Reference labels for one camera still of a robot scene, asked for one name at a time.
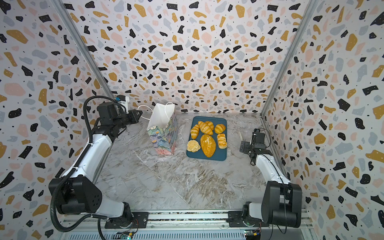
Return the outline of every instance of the terrazzo pattern wallpaper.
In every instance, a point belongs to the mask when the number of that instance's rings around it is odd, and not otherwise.
[[[133,107],[245,113],[264,106],[307,0],[65,0],[113,93]]]
[[[54,239],[48,184],[85,146],[82,103],[103,91],[49,1],[0,8],[0,239]]]
[[[319,1],[265,116],[319,239],[384,239],[383,11]]]

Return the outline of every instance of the bag handle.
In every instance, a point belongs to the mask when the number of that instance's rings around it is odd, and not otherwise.
[[[169,121],[169,120],[170,120],[170,117],[168,116],[167,111],[166,111],[166,106],[168,105],[168,103],[171,103],[171,104],[173,104],[173,103],[172,103],[172,102],[167,102],[167,103],[165,104],[165,106],[164,106],[164,112],[165,112],[165,114],[166,114],[166,116],[167,116],[167,118],[168,118],[168,121]],[[149,109],[152,111],[152,113],[153,113],[152,108],[148,107],[147,105],[140,105],[140,106],[138,106],[138,107],[137,107],[138,110],[139,110],[139,107],[147,107],[147,108],[149,108]]]
[[[137,109],[139,110],[139,107],[147,107],[147,108],[149,108],[151,111],[152,111],[152,113],[153,113],[153,110],[152,110],[152,108],[150,108],[150,107],[148,107],[147,105],[140,105],[140,106],[138,106],[137,107]]]

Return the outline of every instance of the gray marble surface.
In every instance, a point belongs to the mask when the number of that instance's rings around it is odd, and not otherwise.
[[[260,117],[207,115],[227,120],[227,159],[219,162],[187,157],[194,116],[177,115],[173,156],[156,154],[146,131],[148,120],[128,126],[115,141],[96,186],[133,210],[241,209],[246,201],[261,202],[264,178],[239,152],[240,142],[250,141],[253,129],[262,127]]]

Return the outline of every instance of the floral paper bag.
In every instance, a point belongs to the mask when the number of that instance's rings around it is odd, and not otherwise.
[[[175,105],[156,104],[147,132],[157,154],[173,155],[177,137]]]

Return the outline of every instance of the toy food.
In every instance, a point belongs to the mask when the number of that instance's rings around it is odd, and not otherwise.
[[[205,123],[211,128],[212,131],[214,130],[215,126],[214,126],[214,123],[213,123],[213,122],[211,122],[211,121],[206,121]]]
[[[201,147],[196,140],[191,140],[187,143],[187,151],[197,152],[200,148]]]
[[[225,131],[225,125],[224,124],[217,124],[215,127],[215,133],[220,134]]]
[[[212,129],[206,124],[205,122],[199,121],[198,122],[200,131],[204,134],[213,135]]]
[[[217,145],[220,149],[227,148],[227,139],[225,138],[224,133],[220,133],[217,135]]]
[[[203,150],[203,153],[207,157],[212,157],[216,151],[216,142],[214,138],[207,134],[204,134],[203,136],[201,136],[200,145],[201,145],[201,149]]]
[[[196,139],[197,136],[199,135],[200,127],[196,124],[192,129],[191,129],[191,138]]]

